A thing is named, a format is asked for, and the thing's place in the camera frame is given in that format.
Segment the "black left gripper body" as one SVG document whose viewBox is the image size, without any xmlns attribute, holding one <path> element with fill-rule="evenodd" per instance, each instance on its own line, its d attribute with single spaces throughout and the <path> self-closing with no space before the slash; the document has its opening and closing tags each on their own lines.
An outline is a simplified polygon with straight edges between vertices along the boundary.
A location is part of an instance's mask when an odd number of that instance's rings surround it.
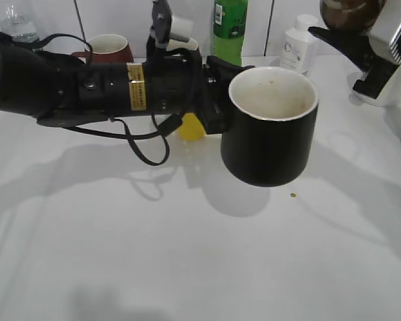
<svg viewBox="0 0 401 321">
<path fill-rule="evenodd" d="M 182 125 L 183 116 L 193 113 L 207 134 L 225 131 L 225 112 L 219 106 L 218 91 L 226 61 L 178 49 L 156 52 L 144 62 L 147 111 L 167 114 L 159 132 L 170 134 Z"/>
</svg>

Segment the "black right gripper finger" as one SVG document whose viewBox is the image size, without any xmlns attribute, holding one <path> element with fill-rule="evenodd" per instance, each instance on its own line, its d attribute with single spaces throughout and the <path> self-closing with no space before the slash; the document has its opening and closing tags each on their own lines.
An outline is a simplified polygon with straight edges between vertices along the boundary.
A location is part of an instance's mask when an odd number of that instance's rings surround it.
<svg viewBox="0 0 401 321">
<path fill-rule="evenodd" d="M 309 27 L 308 32 L 339 51 L 361 71 L 366 72 L 370 69 L 374 52 L 366 35 L 343 33 L 321 27 Z"/>
</svg>

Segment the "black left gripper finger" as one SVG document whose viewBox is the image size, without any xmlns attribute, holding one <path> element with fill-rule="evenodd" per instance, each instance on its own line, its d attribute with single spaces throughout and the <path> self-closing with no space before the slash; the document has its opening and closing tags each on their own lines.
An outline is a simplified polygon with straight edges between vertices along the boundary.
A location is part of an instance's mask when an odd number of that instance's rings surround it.
<svg viewBox="0 0 401 321">
<path fill-rule="evenodd" d="M 220 88 L 228 87 L 234 77 L 254 66 L 237 66 L 217 56 L 207 56 L 205 74 L 209 83 Z"/>
</svg>

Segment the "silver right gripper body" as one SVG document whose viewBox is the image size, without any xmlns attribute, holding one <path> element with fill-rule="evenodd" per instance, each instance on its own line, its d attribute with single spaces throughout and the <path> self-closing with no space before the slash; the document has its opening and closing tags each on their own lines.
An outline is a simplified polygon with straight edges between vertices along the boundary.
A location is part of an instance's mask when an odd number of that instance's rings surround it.
<svg viewBox="0 0 401 321">
<path fill-rule="evenodd" d="M 401 1 L 386 2 L 367 36 L 379 61 L 356 80 L 353 90 L 369 98 L 378 98 L 401 66 Z"/>
</svg>

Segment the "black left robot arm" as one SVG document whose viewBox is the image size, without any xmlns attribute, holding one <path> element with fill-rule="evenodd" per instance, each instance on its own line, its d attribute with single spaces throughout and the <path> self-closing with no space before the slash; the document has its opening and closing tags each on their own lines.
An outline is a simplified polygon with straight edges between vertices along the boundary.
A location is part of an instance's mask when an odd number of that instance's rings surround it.
<svg viewBox="0 0 401 321">
<path fill-rule="evenodd" d="M 81 133 L 91 123 L 165 115 L 154 132 L 142 135 L 144 140 L 171 134 L 189 112 L 209 134 L 228 126 L 227 91 L 241 66 L 202 58 L 197 50 L 160 49 L 153 39 L 141 64 L 99 64 L 46 51 L 50 41 L 24 43 L 0 32 L 0 111 Z"/>
</svg>

